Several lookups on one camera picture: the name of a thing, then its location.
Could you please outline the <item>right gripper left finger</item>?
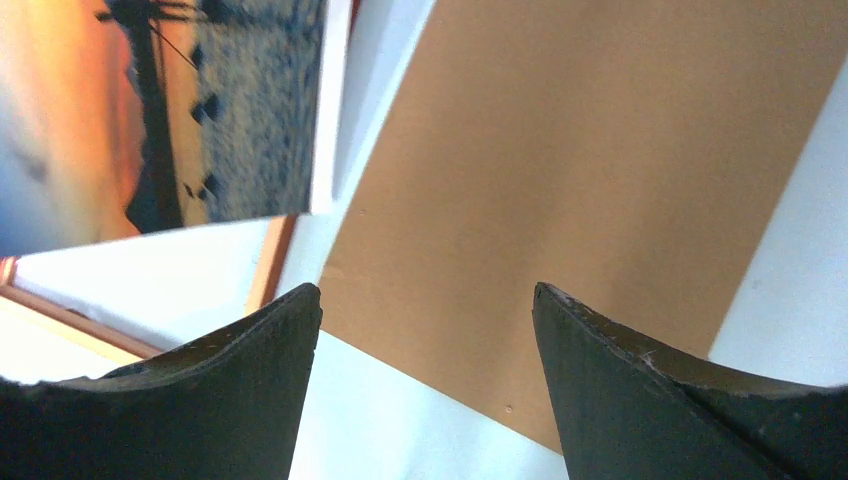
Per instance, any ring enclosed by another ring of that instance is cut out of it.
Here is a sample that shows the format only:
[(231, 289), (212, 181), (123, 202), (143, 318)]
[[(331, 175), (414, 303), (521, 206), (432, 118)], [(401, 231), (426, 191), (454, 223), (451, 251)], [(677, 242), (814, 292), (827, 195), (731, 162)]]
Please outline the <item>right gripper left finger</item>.
[(5, 479), (285, 479), (322, 309), (304, 283), (91, 379), (1, 383)]

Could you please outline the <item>brown backing board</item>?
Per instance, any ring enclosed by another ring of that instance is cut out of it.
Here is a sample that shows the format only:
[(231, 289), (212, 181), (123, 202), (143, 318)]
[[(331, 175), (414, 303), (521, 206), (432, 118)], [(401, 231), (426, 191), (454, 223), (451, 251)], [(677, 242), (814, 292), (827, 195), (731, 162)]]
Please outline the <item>brown backing board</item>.
[(847, 54), (843, 1), (439, 1), (324, 326), (558, 449), (540, 282), (705, 356)]

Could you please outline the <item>clear acrylic sheet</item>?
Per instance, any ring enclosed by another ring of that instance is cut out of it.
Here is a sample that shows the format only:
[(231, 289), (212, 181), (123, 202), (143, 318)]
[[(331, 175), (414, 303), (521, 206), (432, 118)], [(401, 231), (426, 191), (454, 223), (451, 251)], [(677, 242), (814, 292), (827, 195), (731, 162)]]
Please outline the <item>clear acrylic sheet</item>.
[(26, 255), (14, 287), (161, 350), (248, 314), (274, 220), (253, 220)]

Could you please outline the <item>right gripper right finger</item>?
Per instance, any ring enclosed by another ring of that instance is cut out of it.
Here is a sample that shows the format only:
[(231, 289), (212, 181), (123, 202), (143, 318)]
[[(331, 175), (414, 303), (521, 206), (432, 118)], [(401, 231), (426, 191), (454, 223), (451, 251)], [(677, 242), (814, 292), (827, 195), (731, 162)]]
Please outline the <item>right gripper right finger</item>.
[(533, 325), (572, 479), (843, 479), (847, 390), (721, 366), (538, 283)]

